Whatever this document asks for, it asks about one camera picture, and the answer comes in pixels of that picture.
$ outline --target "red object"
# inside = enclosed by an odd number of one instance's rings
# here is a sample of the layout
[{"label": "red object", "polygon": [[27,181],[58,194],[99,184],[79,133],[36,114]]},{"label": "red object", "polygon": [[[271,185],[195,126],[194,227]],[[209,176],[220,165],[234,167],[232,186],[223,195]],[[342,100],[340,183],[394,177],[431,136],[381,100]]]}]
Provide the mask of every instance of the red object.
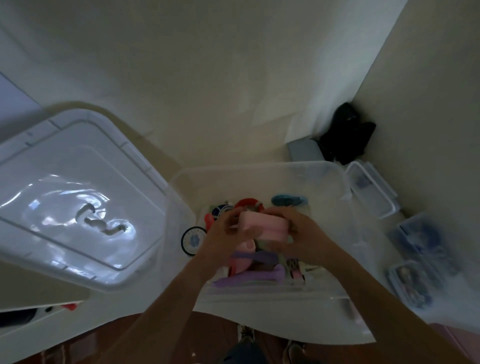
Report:
[{"label": "red object", "polygon": [[213,223],[215,222],[215,218],[213,217],[212,214],[205,214],[204,221],[205,221],[205,229],[209,231]]},{"label": "red object", "polygon": [[62,305],[63,308],[66,308],[69,311],[73,311],[75,308],[78,307],[78,304],[76,303],[67,303]]},{"label": "red object", "polygon": [[258,201],[256,198],[244,198],[235,204],[235,208],[237,207],[248,207],[252,206],[255,208],[255,211],[262,212],[265,210],[264,205]]}]

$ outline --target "sneaker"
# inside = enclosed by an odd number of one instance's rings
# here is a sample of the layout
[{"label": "sneaker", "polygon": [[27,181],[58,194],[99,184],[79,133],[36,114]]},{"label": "sneaker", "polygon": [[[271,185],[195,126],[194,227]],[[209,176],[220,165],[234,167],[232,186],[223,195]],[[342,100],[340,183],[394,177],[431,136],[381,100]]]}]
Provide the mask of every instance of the sneaker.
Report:
[{"label": "sneaker", "polygon": [[295,352],[297,352],[297,356],[299,352],[305,355],[305,343],[289,340],[287,347],[285,348],[285,350],[283,350],[283,364],[294,364],[296,356]]},{"label": "sneaker", "polygon": [[251,342],[255,341],[255,330],[248,327],[248,326],[238,324],[237,325],[237,333],[238,333],[239,342],[243,338],[250,338]]}]

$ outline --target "clear plastic storage bin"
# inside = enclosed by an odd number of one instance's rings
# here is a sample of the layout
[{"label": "clear plastic storage bin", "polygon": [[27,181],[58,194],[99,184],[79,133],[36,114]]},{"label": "clear plastic storage bin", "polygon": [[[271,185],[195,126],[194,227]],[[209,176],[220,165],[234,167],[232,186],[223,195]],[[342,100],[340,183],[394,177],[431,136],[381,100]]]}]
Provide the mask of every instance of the clear plastic storage bin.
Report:
[{"label": "clear plastic storage bin", "polygon": [[[348,253],[369,269],[369,246],[359,240],[352,213],[351,192],[343,169],[327,161],[269,163],[236,167],[204,167],[180,171],[167,190],[166,232],[160,250],[162,283],[167,286],[191,259],[181,248],[181,237],[202,220],[205,206],[253,197],[270,206],[276,194],[305,196],[309,204],[301,210]],[[278,284],[253,281],[237,287],[204,287],[200,300],[231,301],[265,297],[300,299],[308,294],[346,297],[338,281],[326,270],[316,279],[299,282],[286,279]]]}]

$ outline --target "plastic bin lid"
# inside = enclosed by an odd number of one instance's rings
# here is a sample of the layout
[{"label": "plastic bin lid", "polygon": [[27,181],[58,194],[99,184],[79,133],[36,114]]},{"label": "plastic bin lid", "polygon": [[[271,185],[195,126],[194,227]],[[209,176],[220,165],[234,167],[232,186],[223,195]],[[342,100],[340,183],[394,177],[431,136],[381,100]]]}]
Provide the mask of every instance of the plastic bin lid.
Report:
[{"label": "plastic bin lid", "polygon": [[39,125],[52,135],[0,161],[0,254],[86,279],[127,269],[163,235],[163,192],[97,125]]}]

